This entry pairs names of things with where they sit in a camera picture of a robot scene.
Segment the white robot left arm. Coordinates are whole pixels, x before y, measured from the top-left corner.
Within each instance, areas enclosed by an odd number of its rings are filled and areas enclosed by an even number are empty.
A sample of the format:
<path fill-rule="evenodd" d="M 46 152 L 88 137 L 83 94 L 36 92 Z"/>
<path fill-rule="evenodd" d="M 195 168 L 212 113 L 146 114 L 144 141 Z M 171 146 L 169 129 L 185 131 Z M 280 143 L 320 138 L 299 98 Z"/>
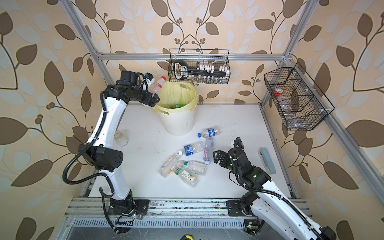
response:
<path fill-rule="evenodd" d="M 121 169 L 124 154 L 115 150 L 113 145 L 115 133 L 129 102 L 140 102 L 149 107 L 154 107 L 159 102 L 158 94 L 149 91 L 153 83 L 154 77 L 150 73 L 122 71 L 120 79 L 100 93 L 102 112 L 97 126 L 91 137 L 76 148 L 78 153 L 63 171 L 63 181 L 69 185 L 104 177 L 111 193 L 101 192 L 101 195 L 110 200 L 114 215 L 145 215 L 148 212 L 148 200 L 134 201 L 132 190 L 128 187 Z M 98 172 L 81 180 L 70 180 L 68 172 L 79 157 L 88 160 Z"/>

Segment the clear bottle purple label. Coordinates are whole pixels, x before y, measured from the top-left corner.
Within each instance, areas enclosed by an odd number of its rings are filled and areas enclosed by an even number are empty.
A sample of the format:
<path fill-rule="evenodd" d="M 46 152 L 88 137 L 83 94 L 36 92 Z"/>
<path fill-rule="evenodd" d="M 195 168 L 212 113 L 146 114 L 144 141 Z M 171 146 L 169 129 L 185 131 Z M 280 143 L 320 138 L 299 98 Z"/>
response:
<path fill-rule="evenodd" d="M 212 137 L 206 139 L 205 149 L 204 149 L 204 162 L 205 165 L 209 165 L 213 161 L 213 148 L 214 141 Z"/>

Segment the clear bottle green white label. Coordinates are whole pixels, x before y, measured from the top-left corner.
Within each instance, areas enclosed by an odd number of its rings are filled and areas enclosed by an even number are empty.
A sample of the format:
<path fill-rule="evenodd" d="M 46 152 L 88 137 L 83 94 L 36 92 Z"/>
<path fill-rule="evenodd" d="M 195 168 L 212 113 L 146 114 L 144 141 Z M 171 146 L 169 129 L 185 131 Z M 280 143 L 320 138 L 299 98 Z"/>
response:
<path fill-rule="evenodd" d="M 199 178 L 195 174 L 192 174 L 185 169 L 173 167 L 172 172 L 177 175 L 184 183 L 191 187 L 195 187 L 199 181 Z"/>

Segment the clear bottle yellow label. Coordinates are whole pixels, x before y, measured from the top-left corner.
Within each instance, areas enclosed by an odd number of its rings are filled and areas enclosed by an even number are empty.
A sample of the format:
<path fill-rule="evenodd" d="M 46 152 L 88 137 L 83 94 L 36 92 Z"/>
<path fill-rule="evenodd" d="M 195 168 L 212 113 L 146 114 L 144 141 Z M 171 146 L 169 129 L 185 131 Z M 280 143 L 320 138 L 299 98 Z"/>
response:
<path fill-rule="evenodd" d="M 173 154 L 171 155 L 160 167 L 158 173 L 163 177 L 166 178 L 171 173 L 172 168 L 178 163 L 180 159 L 179 154 Z"/>

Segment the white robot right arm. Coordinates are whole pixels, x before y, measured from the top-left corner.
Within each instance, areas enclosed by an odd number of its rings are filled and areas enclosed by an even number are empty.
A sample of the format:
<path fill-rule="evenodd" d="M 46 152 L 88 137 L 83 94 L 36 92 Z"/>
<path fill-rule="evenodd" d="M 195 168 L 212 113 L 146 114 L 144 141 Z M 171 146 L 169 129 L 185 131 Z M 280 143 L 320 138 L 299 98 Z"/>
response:
<path fill-rule="evenodd" d="M 214 163 L 230 170 L 247 192 L 241 197 L 244 215 L 254 215 L 271 226 L 285 240 L 335 240 L 337 234 L 322 227 L 300 210 L 278 188 L 272 178 L 248 160 L 242 148 L 228 153 L 217 150 Z"/>

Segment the clear bottle red label red cap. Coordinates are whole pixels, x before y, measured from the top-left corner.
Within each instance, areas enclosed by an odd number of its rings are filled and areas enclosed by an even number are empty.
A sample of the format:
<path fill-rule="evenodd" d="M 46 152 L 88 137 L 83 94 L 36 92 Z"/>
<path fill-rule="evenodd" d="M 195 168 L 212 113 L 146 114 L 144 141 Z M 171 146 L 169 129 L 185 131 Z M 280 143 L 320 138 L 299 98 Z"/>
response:
<path fill-rule="evenodd" d="M 161 91 L 164 83 L 166 82 L 167 78 L 162 76 L 160 79 L 158 79 L 156 82 L 154 82 L 153 84 L 151 84 L 150 88 L 149 88 L 149 92 L 152 93 L 152 94 L 159 94 L 159 92 Z"/>

